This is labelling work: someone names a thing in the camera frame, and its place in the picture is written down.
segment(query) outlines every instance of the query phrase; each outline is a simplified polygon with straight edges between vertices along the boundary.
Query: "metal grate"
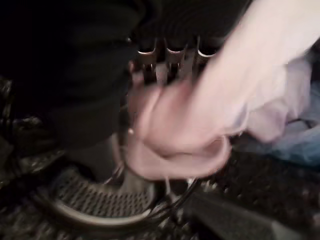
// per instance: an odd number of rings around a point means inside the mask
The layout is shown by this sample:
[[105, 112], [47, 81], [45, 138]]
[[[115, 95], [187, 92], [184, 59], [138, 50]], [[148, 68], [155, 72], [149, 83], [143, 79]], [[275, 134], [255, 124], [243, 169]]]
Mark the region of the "metal grate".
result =
[[121, 187], [95, 184], [75, 169], [62, 173], [53, 186], [54, 198], [77, 212], [101, 218], [142, 214], [155, 199], [154, 185], [127, 172]]

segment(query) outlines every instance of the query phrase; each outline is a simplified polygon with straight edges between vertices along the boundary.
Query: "black fabric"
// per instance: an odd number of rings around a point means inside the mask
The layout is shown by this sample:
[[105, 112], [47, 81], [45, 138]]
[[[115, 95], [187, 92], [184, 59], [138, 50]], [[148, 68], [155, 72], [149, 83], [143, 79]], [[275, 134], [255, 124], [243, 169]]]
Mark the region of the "black fabric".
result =
[[17, 109], [47, 116], [67, 148], [110, 135], [128, 61], [126, 41], [157, 0], [0, 1], [0, 74], [13, 79]]
[[226, 38], [252, 0], [162, 0], [163, 15], [135, 31], [137, 39]]

